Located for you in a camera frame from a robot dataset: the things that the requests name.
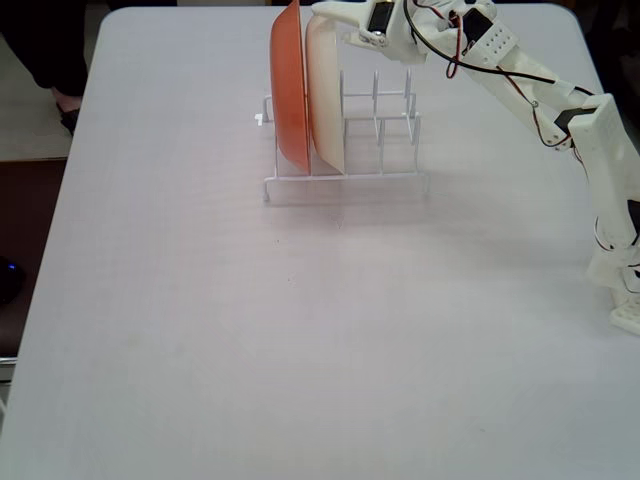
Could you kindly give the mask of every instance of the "electrical wire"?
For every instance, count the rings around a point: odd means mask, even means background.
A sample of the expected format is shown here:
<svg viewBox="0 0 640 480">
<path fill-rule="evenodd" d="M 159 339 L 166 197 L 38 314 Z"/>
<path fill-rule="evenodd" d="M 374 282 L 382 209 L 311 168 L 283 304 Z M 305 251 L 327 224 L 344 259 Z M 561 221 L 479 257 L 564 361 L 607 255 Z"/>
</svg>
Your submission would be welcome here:
<svg viewBox="0 0 640 480">
<path fill-rule="evenodd" d="M 498 69 L 499 72 L 504 72 L 504 70 L 502 70 L 502 68 L 500 68 L 499 66 L 496 67 Z M 558 143 L 547 143 L 544 140 L 544 137 L 542 136 L 542 130 L 540 129 L 540 121 L 538 120 L 538 114 L 536 112 L 536 109 L 540 106 L 540 104 L 536 101 L 531 101 L 527 98 L 527 96 L 524 94 L 524 92 L 522 91 L 522 89 L 520 88 L 520 86 L 513 80 L 513 78 L 511 78 L 510 75 L 505 75 L 505 78 L 507 79 L 507 81 L 513 86 L 513 88 L 516 89 L 516 91 L 520 94 L 520 96 L 522 98 L 525 99 L 525 101 L 531 105 L 531 113 L 533 115 L 533 123 L 536 126 L 536 130 L 538 132 L 538 137 L 540 138 L 540 141 L 542 142 L 542 144 L 545 147 L 549 147 L 549 148 L 556 148 L 559 147 L 560 145 L 562 145 L 563 143 L 565 143 L 567 140 L 571 140 L 571 134 L 568 133 L 566 137 L 564 137 L 562 140 L 560 140 Z"/>
<path fill-rule="evenodd" d="M 458 37 L 456 40 L 456 56 L 454 57 L 456 61 L 449 62 L 449 65 L 447 65 L 446 75 L 449 80 L 455 77 L 456 73 L 458 73 L 458 63 L 460 62 L 460 55 L 462 53 L 462 31 L 464 29 L 464 25 L 462 23 L 462 17 L 456 14 L 455 12 L 452 12 L 452 13 L 453 15 L 451 16 L 451 21 L 456 22 L 458 24 Z"/>
<path fill-rule="evenodd" d="M 596 223 L 593 226 L 593 235 L 596 237 L 596 243 L 598 244 L 598 246 L 603 249 L 605 252 L 613 252 L 615 250 L 615 247 L 613 245 L 609 245 L 609 248 L 605 247 L 602 242 L 600 241 L 600 238 L 598 237 L 598 219 L 600 217 L 596 217 Z"/>
<path fill-rule="evenodd" d="M 431 10 L 440 20 L 446 20 L 446 18 L 444 18 L 444 15 L 442 15 L 442 13 L 440 13 L 440 10 L 438 10 L 436 7 L 433 7 L 431 5 L 422 5 L 418 2 L 418 0 L 413 0 L 413 4 L 418 8 L 426 8 L 428 10 Z"/>
<path fill-rule="evenodd" d="M 420 8 L 429 8 L 427 5 L 418 5 L 416 3 L 417 0 L 413 0 L 413 1 L 414 1 L 414 4 L 417 5 Z M 455 65 L 457 65 L 459 67 L 468 68 L 469 70 L 475 70 L 476 72 L 488 73 L 490 75 L 502 75 L 502 76 L 512 76 L 512 77 L 527 78 L 529 80 L 535 80 L 537 82 L 547 83 L 547 84 L 550 84 L 550 85 L 556 83 L 556 81 L 551 79 L 551 78 L 539 77 L 537 75 L 532 75 L 530 73 L 510 72 L 510 71 L 506 71 L 506 70 L 496 70 L 496 69 L 492 69 L 492 68 L 480 67 L 478 65 L 472 65 L 470 63 L 463 62 L 463 61 L 461 61 L 459 59 L 457 60 L 454 57 L 450 57 L 446 53 L 438 50 L 433 44 L 431 44 L 431 42 L 429 42 L 429 40 L 427 40 L 424 37 L 424 35 L 422 35 L 420 33 L 420 30 L 418 30 L 418 28 L 416 27 L 416 24 L 413 23 L 413 19 L 411 18 L 411 13 L 409 13 L 409 1 L 408 0 L 403 0 L 402 1 L 402 7 L 404 9 L 404 16 L 405 16 L 405 18 L 407 20 L 407 23 L 409 24 L 409 27 L 411 28 L 411 35 L 412 35 L 413 39 L 415 40 L 416 37 L 417 37 L 418 40 L 420 40 L 420 42 L 422 44 L 424 44 L 424 46 L 426 46 L 433 53 L 435 53 L 439 57 L 444 58 L 445 60 L 447 60 L 447 61 L 449 61 L 451 63 L 454 63 Z M 590 92 L 589 90 L 587 90 L 584 87 L 576 86 L 574 88 L 577 91 L 579 91 L 581 93 L 584 93 L 585 95 L 589 95 L 589 96 L 593 95 L 593 92 Z"/>
</svg>

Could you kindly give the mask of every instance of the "white wire dish rack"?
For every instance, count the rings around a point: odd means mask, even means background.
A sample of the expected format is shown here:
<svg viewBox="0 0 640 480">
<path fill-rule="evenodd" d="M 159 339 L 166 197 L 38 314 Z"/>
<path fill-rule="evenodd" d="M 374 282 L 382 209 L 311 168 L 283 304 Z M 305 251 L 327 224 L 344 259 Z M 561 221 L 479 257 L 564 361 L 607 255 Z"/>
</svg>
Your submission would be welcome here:
<svg viewBox="0 0 640 480">
<path fill-rule="evenodd" d="M 317 181 L 337 181 L 337 180 L 358 180 L 358 179 L 372 179 L 372 178 L 408 178 L 408 177 L 420 177 L 423 181 L 423 190 L 427 191 L 428 188 L 428 176 L 425 172 L 420 170 L 418 163 L 418 152 L 420 147 L 420 129 L 421 129 L 421 117 L 416 112 L 416 94 L 412 91 L 412 74 L 411 70 L 407 70 L 404 82 L 404 88 L 402 90 L 387 90 L 383 91 L 379 89 L 380 75 L 376 71 L 373 74 L 373 86 L 370 92 L 356 92 L 345 93 L 345 81 L 344 72 L 340 72 L 340 100 L 342 107 L 343 117 L 343 141 L 345 145 L 345 151 L 349 142 L 350 126 L 356 122 L 370 122 L 375 132 L 375 144 L 377 147 L 377 166 L 372 171 L 367 173 L 351 173 L 350 172 L 350 160 L 349 155 L 345 154 L 344 174 L 324 174 L 316 173 L 314 171 L 314 162 L 311 163 L 311 173 L 309 175 L 288 175 L 281 173 L 281 156 L 282 154 L 278 148 L 278 139 L 275 139 L 275 155 L 274 155 L 274 174 L 271 177 L 264 179 L 263 184 L 263 199 L 265 202 L 269 202 L 271 197 L 269 195 L 269 185 L 278 182 L 317 182 Z M 350 116 L 345 115 L 345 99 L 356 97 L 369 97 L 372 102 L 371 114 L 364 116 Z M 381 97 L 401 97 L 403 99 L 403 109 L 398 115 L 381 115 L 379 113 L 379 102 Z M 258 125 L 272 123 L 273 119 L 269 115 L 270 104 L 272 101 L 271 95 L 264 97 L 262 101 L 262 114 L 257 114 L 256 119 Z M 406 155 L 413 155 L 413 162 L 410 168 L 405 168 L 403 171 L 389 172 L 386 166 L 392 161 L 387 159 L 385 161 L 385 140 L 387 137 L 388 125 L 392 122 L 404 122 L 406 124 L 406 147 L 412 147 L 407 149 L 405 147 L 404 152 Z"/>
</svg>

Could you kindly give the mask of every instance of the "white robotic arm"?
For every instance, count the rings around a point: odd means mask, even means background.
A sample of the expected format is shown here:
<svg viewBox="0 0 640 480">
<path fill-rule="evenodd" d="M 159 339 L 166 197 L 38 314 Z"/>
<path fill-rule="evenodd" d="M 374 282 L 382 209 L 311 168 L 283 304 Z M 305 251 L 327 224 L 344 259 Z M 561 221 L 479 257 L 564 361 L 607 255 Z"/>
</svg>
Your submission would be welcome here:
<svg viewBox="0 0 640 480">
<path fill-rule="evenodd" d="M 640 156 L 611 95 L 560 80 L 526 55 L 490 0 L 323 2 L 314 14 L 356 27 L 346 39 L 392 60 L 447 59 L 500 100 L 546 147 L 574 148 L 589 177 L 597 219 L 589 277 L 612 289 L 612 322 L 640 335 Z M 541 105 L 558 112 L 551 120 Z"/>
</svg>

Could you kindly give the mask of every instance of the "white table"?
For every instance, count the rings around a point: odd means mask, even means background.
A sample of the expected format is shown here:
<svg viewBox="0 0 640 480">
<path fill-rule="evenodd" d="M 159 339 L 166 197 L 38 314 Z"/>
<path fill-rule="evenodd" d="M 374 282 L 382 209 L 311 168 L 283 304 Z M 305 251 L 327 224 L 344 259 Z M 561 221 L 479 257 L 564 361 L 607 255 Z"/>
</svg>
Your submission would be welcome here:
<svg viewBox="0 0 640 480">
<path fill-rule="evenodd" d="M 0 478 L 638 478 L 640 339 L 585 278 L 580 166 L 433 58 L 416 70 L 426 201 L 385 184 L 265 207 L 254 115 L 279 11 L 103 24 Z M 571 14 L 501 13 L 598 88 Z M 345 55 L 350 79 L 402 78 Z"/>
</svg>

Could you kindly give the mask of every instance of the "person's leg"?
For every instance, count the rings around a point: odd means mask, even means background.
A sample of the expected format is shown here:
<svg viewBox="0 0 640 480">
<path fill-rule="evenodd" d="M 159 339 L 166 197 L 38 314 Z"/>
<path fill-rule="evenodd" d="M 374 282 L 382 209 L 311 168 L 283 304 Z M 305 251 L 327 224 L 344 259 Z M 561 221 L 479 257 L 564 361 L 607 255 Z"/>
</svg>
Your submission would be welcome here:
<svg viewBox="0 0 640 480">
<path fill-rule="evenodd" d="M 81 97 L 87 81 L 84 9 L 83 0 L 22 0 L 0 7 L 0 30 L 7 44 L 35 82 L 55 89 L 56 99 L 63 102 L 65 97 Z"/>
<path fill-rule="evenodd" d="M 108 0 L 111 10 L 124 7 L 176 7 L 177 0 Z"/>
</svg>

